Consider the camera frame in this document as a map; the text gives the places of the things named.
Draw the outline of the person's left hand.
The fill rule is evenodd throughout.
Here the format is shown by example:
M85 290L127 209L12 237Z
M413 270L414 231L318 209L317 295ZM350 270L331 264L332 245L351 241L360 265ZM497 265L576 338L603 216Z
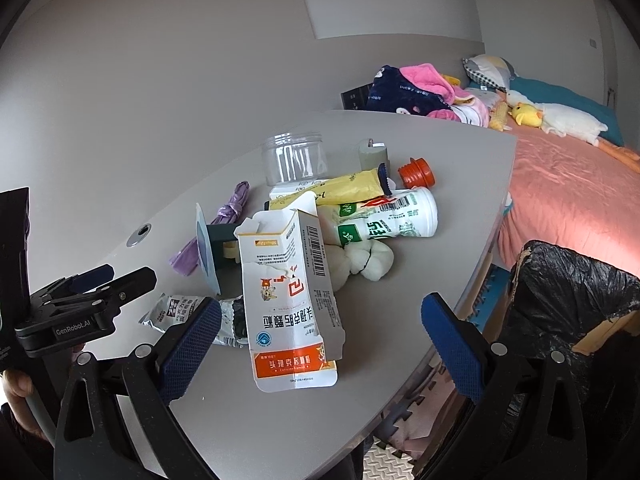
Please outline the person's left hand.
M27 404L27 399L35 392L30 377L19 370L5 370L2 380L4 395L16 421L29 434L47 441Z

